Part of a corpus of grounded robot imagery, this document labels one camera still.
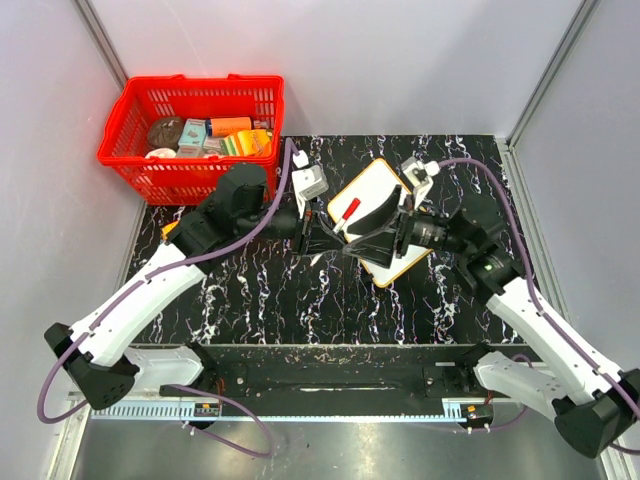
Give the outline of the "yellow-framed whiteboard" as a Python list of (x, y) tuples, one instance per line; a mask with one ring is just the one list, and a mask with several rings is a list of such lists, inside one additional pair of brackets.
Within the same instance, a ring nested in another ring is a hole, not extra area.
[[(342, 219), (344, 212), (354, 199), (360, 201), (359, 206), (346, 221), (341, 232), (347, 243), (355, 241), (358, 235), (349, 234), (346, 229), (353, 222), (381, 206), (383, 201), (391, 195), (396, 185), (400, 185), (403, 190), (401, 199), (411, 195), (409, 188), (391, 166), (383, 158), (378, 158), (373, 160), (329, 201), (327, 212), (335, 222)], [(410, 246), (407, 254), (401, 259), (394, 258), (389, 268), (377, 266), (366, 260), (361, 260), (360, 263), (373, 276), (373, 283), (377, 287), (386, 288), (430, 253), (430, 249)]]

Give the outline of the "red-capped whiteboard marker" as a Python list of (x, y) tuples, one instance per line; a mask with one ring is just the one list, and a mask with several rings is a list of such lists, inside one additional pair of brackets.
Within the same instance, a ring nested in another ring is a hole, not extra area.
[(351, 203), (346, 208), (346, 210), (343, 212), (342, 216), (339, 218), (339, 220), (336, 222), (336, 224), (335, 224), (335, 226), (333, 228), (333, 232), (335, 234), (338, 234), (338, 233), (340, 233), (342, 231), (342, 229), (344, 228), (344, 225), (350, 219), (350, 217), (353, 215), (353, 213), (358, 209), (360, 204), (361, 204), (361, 201), (358, 198), (354, 198), (351, 201)]

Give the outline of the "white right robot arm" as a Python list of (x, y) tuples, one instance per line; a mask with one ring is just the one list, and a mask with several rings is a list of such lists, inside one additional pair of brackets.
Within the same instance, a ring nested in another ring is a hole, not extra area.
[(499, 243), (495, 203), (472, 195), (449, 217), (414, 209), (400, 188), (346, 227), (346, 254), (388, 267), (424, 247), (456, 255), (462, 289), (509, 324), (545, 363), (542, 373), (490, 347), (475, 347), (454, 375), (468, 396), (502, 393), (550, 419), (579, 454), (594, 459), (639, 419), (639, 372), (625, 371), (581, 338)]

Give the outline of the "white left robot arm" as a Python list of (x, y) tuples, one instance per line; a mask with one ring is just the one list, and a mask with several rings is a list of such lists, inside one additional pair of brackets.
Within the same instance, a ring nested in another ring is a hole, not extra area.
[(55, 323), (44, 334), (63, 369), (95, 410), (129, 394), (166, 396), (215, 392), (218, 365), (197, 343), (136, 350), (131, 343), (173, 300), (205, 280), (216, 264), (255, 237), (290, 241), (299, 255), (342, 248), (314, 200), (328, 183), (313, 165), (285, 171), (272, 201), (263, 167), (239, 163), (216, 188), (167, 232), (144, 267), (93, 313), (71, 326)]

